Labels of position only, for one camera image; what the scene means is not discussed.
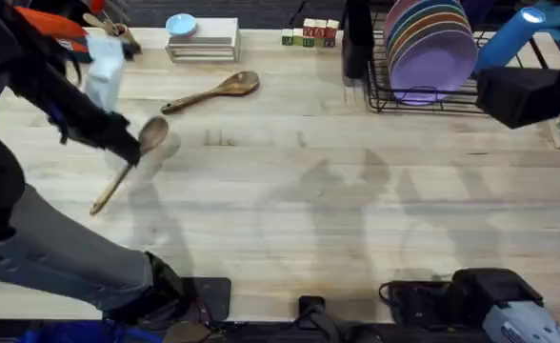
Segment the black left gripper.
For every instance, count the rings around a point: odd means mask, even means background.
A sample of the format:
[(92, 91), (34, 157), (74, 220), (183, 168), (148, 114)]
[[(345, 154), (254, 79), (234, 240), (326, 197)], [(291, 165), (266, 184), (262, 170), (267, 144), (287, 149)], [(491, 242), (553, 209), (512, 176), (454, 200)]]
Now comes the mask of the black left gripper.
[(105, 111), (84, 93), (61, 93), (54, 100), (60, 142), (73, 140), (89, 146), (108, 146), (129, 165), (140, 162), (140, 143), (129, 131), (130, 122), (120, 113)]

